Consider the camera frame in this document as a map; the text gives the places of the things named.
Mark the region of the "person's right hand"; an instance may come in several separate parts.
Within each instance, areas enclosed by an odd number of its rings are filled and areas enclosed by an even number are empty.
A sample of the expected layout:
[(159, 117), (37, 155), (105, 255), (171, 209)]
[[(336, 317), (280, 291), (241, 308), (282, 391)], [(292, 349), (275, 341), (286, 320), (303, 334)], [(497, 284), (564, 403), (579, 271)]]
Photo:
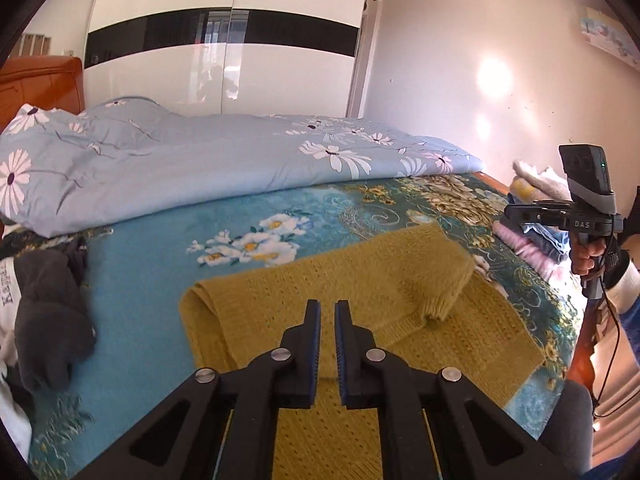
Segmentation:
[(596, 259), (600, 258), (606, 248), (605, 240), (599, 238), (583, 245), (574, 234), (570, 236), (570, 261), (575, 275), (586, 276), (597, 267)]

